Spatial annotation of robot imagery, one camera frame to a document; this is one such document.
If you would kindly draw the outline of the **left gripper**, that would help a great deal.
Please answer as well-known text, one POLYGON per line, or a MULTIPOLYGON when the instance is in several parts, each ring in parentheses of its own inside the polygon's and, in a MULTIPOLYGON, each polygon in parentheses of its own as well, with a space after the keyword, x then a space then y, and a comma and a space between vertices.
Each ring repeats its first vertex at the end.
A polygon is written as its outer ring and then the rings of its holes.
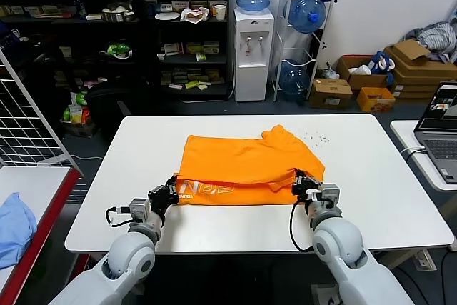
POLYGON ((177 175, 173 175, 165 186, 157 186, 148 193, 151 211, 155 214, 165 214, 167 209, 179 203, 176 192, 177 175))

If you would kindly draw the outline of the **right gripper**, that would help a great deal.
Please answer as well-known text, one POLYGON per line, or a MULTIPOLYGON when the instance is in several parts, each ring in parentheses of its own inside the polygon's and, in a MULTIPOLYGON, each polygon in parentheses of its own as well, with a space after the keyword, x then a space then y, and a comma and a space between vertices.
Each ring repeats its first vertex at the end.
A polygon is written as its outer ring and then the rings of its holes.
POLYGON ((308 174, 304 176, 300 169, 295 169, 295 172, 296 178, 292 185, 292 194, 296 197, 294 205, 318 201, 322 182, 308 174))

